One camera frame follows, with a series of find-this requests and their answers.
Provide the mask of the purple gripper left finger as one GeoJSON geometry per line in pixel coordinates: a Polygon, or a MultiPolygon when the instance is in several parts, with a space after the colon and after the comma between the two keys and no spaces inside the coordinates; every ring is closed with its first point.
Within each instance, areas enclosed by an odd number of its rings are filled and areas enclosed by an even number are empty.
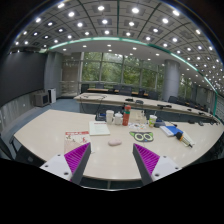
{"type": "Polygon", "coordinates": [[[64,155],[55,155],[41,169],[79,185],[90,154],[91,143],[88,142],[64,155]]]}

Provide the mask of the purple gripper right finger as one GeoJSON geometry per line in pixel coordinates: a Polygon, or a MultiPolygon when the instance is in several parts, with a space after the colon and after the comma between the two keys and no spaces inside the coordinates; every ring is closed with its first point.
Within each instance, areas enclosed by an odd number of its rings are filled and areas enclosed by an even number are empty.
{"type": "Polygon", "coordinates": [[[143,185],[147,185],[181,170],[181,167],[168,156],[159,156],[136,143],[133,144],[133,155],[143,185]]]}

